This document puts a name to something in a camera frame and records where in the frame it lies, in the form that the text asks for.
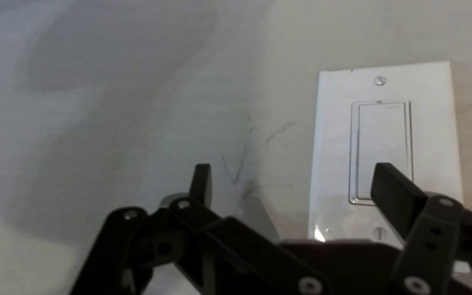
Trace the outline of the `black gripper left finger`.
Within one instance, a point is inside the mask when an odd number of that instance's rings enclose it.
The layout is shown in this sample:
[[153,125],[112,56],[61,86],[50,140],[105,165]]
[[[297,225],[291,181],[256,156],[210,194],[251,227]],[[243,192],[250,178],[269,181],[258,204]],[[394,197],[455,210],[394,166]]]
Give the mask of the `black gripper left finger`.
[[212,168],[158,212],[112,212],[69,295],[143,295],[161,266],[176,266],[200,295],[332,295],[325,274],[237,219],[212,212]]

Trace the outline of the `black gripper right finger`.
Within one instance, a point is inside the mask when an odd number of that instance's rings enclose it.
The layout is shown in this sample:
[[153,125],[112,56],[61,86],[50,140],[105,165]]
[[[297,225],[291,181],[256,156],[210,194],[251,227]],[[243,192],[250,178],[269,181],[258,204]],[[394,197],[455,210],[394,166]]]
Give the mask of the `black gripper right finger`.
[[427,194],[396,166],[376,166],[371,197],[404,240],[392,286],[404,295],[472,295],[453,279],[455,265],[472,269],[472,212],[461,202]]

